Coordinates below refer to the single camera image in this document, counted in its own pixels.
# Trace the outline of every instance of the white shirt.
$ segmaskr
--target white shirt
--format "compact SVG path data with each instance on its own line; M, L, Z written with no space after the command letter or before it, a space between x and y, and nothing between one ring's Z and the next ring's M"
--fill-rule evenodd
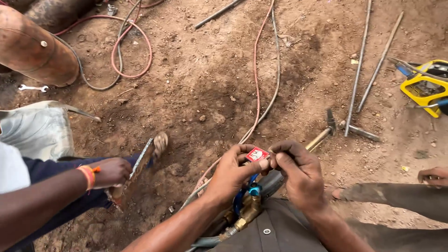
M0 142L0 194L30 186L30 173L19 150Z

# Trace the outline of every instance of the wrench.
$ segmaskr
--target wrench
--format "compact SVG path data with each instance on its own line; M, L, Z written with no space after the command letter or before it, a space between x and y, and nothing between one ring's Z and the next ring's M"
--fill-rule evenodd
M24 90L24 89L35 89L35 90L40 90L42 92L46 92L45 89L47 89L48 86L43 86L43 87L27 87L25 85L20 85L19 90Z

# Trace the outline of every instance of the person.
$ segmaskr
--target person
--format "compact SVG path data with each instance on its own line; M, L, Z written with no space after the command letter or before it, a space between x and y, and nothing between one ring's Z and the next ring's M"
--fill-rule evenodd
M448 168L421 170L418 181L420 184L359 183L348 188L325 185L325 191L334 200L386 204L448 223ZM355 220L349 224L378 251L436 252L448 248L448 229L394 229Z
M133 241L123 252L183 252L223 210L245 181L269 169L281 169L289 201L268 199L264 211L246 229L211 251L232 252L372 252L330 207L324 197L319 160L302 145L282 141L264 159L239 166L253 145L234 145L221 158L201 197Z
M157 155L168 144L156 136ZM22 157L0 142L0 251L14 252L91 208L108 208L106 188L125 184L140 154L55 162Z

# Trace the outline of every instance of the orange thread bracelet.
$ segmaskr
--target orange thread bracelet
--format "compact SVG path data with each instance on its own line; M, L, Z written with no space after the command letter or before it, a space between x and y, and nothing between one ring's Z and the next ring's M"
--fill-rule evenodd
M97 166L92 169L87 165L81 165L76 169L80 170L86 177L86 180L87 180L86 191L90 191L93 188L93 186L95 185L95 172L101 171L101 168L99 166Z

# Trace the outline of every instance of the dirt ground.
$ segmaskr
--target dirt ground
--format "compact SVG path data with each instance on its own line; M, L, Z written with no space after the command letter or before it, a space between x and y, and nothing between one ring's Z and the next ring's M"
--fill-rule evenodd
M194 24L228 2L165 0L154 8L143 9L138 25L151 41L152 66L141 78L124 78L108 91L94 91L83 83L52 87L47 93L18 91L22 83L42 84L20 74L1 76L2 109L58 100L102 118L102 123L96 123L70 114L79 155L125 156L139 152L159 131L166 131L170 137L170 147L157 164L161 170L142 177L127 211L90 211L36 241L37 251L120 251L168 218L169 206L178 210L202 172L253 125L253 47L270 1L242 1L220 18L194 30ZM119 17L124 17L131 7L119 1L114 5ZM98 8L97 12L107 12L105 4ZM350 58L354 53L359 55L365 9L365 0L276 1L279 34L301 41L289 48L280 41L280 92L248 143L264 149L284 139L307 143L326 127L326 108L332 108L339 121L346 117L357 67L350 64ZM425 63L446 60L444 55L448 53L448 1L375 0L372 9L357 102L400 11L405 15L390 56ZM97 19L62 36L81 57L86 77L93 85L104 87L116 76L110 66L110 52L118 29L116 21ZM79 35L85 35L86 40L80 42ZM276 86L274 39L268 20L257 57L262 111ZM122 48L125 73L136 74L139 71L134 69L146 65L148 57L143 36L131 33ZM315 152L327 183L417 183L419 170L448 161L448 146L444 145L448 136L443 135L448 117L436 119L424 110L407 109L409 98L399 90L404 78L398 71L386 69L391 66L384 63L363 111L353 120L355 125L380 135L382 142L355 135L344 138L342 132L329 138ZM128 89L132 90L119 96ZM118 99L126 99L127 103L121 104ZM202 115L206 116L204 122L199 121ZM417 159L417 150L427 151L427 156ZM410 170L405 172L402 166ZM410 211L379 204L333 206L343 217L362 222L423 229L442 226Z

